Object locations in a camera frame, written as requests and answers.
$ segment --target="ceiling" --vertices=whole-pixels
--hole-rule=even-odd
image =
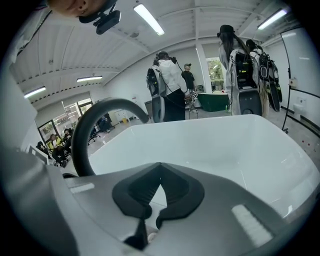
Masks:
[[[280,8],[277,0],[141,0],[158,19],[165,34],[158,36],[133,10],[135,0],[118,0],[121,21],[102,35],[92,24],[52,13],[10,70],[24,93],[45,86],[30,97],[33,104],[70,90],[105,85],[140,59],[174,44],[215,38],[223,24],[243,39],[265,42],[297,23],[290,14],[257,30]],[[100,82],[77,83],[77,78],[102,76]]]

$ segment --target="white backpack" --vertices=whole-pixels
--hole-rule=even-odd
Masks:
[[[157,65],[148,69],[146,75],[147,88],[152,97],[152,118],[155,123],[161,123],[165,118],[166,84],[161,78],[161,71]]]
[[[230,105],[237,115],[255,114],[262,116],[263,109],[256,78],[258,63],[242,49],[230,54],[228,75],[230,77]]]

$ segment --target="white jacket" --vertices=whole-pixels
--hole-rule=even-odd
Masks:
[[[232,50],[236,50],[236,49],[241,49],[241,47],[238,44],[238,41],[234,39]],[[231,82],[231,70],[230,70],[231,65],[229,64],[229,61],[227,59],[227,54],[223,44],[221,44],[219,48],[219,58],[220,58],[221,64],[226,69],[225,89],[226,89],[226,92],[228,93],[230,103],[232,102],[232,105],[231,105],[232,115],[233,116],[240,115],[241,113],[238,106],[239,105],[238,104],[239,89],[238,89],[238,86],[236,86],[237,82],[235,82],[235,78],[233,78],[232,80],[233,82]]]
[[[46,7],[46,1],[42,1],[39,4],[38,9],[39,10],[36,9],[30,14],[29,18],[25,21],[13,38],[10,48],[11,63],[16,62],[18,52],[31,41],[34,33],[51,11],[49,7]]]
[[[169,95],[179,89],[181,89],[186,96],[190,94],[186,81],[181,75],[181,70],[171,60],[159,60],[159,68],[163,80],[167,85],[166,95]]]
[[[256,62],[254,63],[254,73],[252,78],[259,89],[260,99],[262,104],[262,116],[264,118],[267,118],[269,114],[269,98],[268,98],[268,93],[266,88],[268,81],[261,80],[259,77],[261,54],[262,54],[262,50],[257,48],[250,52],[250,55],[255,59],[255,62]]]

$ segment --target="wall outlet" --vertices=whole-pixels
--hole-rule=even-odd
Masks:
[[[298,88],[298,80],[295,78],[289,79],[289,85],[293,88]]]
[[[304,106],[304,108],[307,106],[307,100],[302,97],[297,97],[297,103],[301,106]]]

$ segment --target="fluorescent light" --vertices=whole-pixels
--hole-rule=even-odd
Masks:
[[[32,90],[32,91],[28,92],[27,94],[24,95],[24,98],[25,98],[25,99],[26,99],[26,98],[29,98],[29,97],[31,97],[32,95],[38,94],[38,93],[40,93],[40,92],[43,92],[44,90],[46,90],[46,87],[42,86],[42,87],[40,87],[40,88],[38,88],[38,89],[35,89],[35,90]]]
[[[156,21],[156,19],[152,16],[152,14],[147,10],[147,8],[142,4],[138,4],[133,8],[150,26],[153,30],[159,35],[162,36],[165,34],[162,27]]]
[[[296,33],[295,33],[295,32],[293,32],[293,33],[289,33],[289,34],[284,34],[284,35],[282,35],[282,38],[293,37],[293,36],[295,36],[295,35],[296,35]]]
[[[78,78],[77,82],[84,82],[84,81],[91,81],[91,80],[99,80],[102,79],[102,75],[99,76],[91,76],[91,77],[84,77],[84,78]]]
[[[278,11],[275,15],[268,18],[264,23],[262,23],[260,26],[258,26],[258,30],[263,30],[267,26],[269,26],[271,23],[275,22],[276,20],[280,19],[282,16],[286,15],[286,10]]]

